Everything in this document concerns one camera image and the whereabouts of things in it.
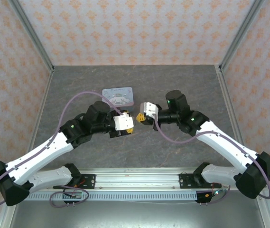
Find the wall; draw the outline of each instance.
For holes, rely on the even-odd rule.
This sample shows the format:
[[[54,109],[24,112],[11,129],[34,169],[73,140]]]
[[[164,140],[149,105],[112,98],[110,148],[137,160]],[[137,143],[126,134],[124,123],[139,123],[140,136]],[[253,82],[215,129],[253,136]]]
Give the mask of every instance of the wall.
[[[8,1],[0,0],[1,161],[27,152],[48,75]]]
[[[224,75],[245,143],[270,154],[270,0]]]
[[[20,0],[53,64],[220,64],[253,0]]]

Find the gray work surface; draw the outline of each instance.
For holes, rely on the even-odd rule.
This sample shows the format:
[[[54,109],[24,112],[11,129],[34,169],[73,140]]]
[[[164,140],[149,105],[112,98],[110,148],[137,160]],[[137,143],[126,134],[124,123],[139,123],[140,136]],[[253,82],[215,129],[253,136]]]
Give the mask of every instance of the gray work surface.
[[[223,201],[209,206],[162,203],[87,201],[57,209],[48,201],[23,201],[16,207],[10,228],[264,227],[256,199],[239,192],[230,192]]]
[[[51,81],[45,107],[39,124],[35,146],[53,135],[59,116],[70,98],[81,91],[101,93],[106,88],[132,87],[133,116],[137,116],[142,102],[153,102],[166,109],[165,95],[178,89],[186,95],[193,110],[208,116],[221,130],[233,137],[233,131],[223,94],[212,65],[161,66],[58,66]],[[83,95],[71,103],[64,117],[67,120],[85,113],[88,106],[101,98]],[[58,168],[74,163],[78,168],[148,168],[197,167],[202,162],[230,166],[219,153],[201,141],[187,145],[166,141],[152,126],[135,119],[132,135],[110,139],[108,134],[93,135],[92,139],[70,153],[47,165]],[[175,124],[164,124],[162,129],[174,140],[190,136]]]

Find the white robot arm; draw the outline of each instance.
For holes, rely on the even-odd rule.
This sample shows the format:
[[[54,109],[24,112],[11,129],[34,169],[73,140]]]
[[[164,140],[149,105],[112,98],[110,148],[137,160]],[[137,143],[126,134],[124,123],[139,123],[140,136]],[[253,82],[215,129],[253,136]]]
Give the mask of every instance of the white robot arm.
[[[153,125],[156,131],[160,130],[161,124],[177,124],[181,131],[208,144],[225,157],[233,167],[203,163],[194,172],[197,175],[196,180],[236,186],[245,196],[256,198],[266,186],[266,180],[256,166],[256,162],[270,180],[270,156],[266,152],[258,154],[241,145],[221,131],[201,112],[191,110],[185,95],[179,90],[168,92],[166,100],[168,103],[166,110],[162,110],[158,104],[142,103],[137,120],[145,125]]]
[[[55,158],[72,151],[79,145],[90,141],[95,133],[109,133],[110,138],[132,133],[133,119],[128,112],[119,115],[110,111],[105,102],[97,101],[87,112],[67,121],[60,127],[50,145],[53,136],[24,156],[4,163],[0,161],[0,176],[12,169],[0,180],[0,192],[8,206],[18,204],[29,193],[57,185],[75,186],[79,184],[81,174],[73,164],[51,171],[36,173]]]

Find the enclosure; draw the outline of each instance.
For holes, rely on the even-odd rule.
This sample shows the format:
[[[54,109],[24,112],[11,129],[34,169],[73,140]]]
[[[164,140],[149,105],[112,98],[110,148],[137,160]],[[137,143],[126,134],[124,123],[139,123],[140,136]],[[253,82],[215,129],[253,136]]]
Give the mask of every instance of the enclosure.
[[[258,153],[270,154],[270,0],[0,0],[0,161],[12,161],[48,139],[75,94],[129,86],[134,94],[132,116],[146,101],[165,108],[165,94],[177,89],[192,109],[204,113],[222,131]],[[63,121],[85,112],[97,100],[93,95],[79,97]],[[189,138],[176,126],[162,129],[174,140]],[[130,136],[94,135],[45,168],[74,163],[96,172],[101,168],[175,172],[179,167],[195,169],[203,162],[230,166],[200,141],[174,145],[151,127],[135,123]],[[157,215],[150,218],[161,221],[170,211],[174,219],[163,227],[172,223],[182,227],[186,222],[188,227],[202,226],[198,221],[204,213],[225,225],[239,222],[229,216],[249,213],[251,219],[242,226],[257,227],[255,222],[260,222],[270,227],[270,200],[258,201],[233,191],[215,206],[226,220],[189,205],[147,205],[145,212],[155,211]],[[91,211],[85,203],[79,211],[92,218],[88,227],[137,224],[128,214],[120,217],[121,223],[114,223],[119,220],[116,215],[123,214],[117,202],[87,204]],[[102,210],[106,215],[100,218],[96,214],[104,205],[113,211]],[[147,227],[161,226],[141,217],[140,204],[123,207],[134,210]],[[182,210],[188,216],[178,221]],[[77,216],[53,209],[47,202],[26,201],[16,207],[2,206],[0,227],[35,227],[37,218],[42,218],[41,227],[66,222],[51,223],[47,213],[67,213],[66,225]],[[102,219],[108,223],[99,224]]]

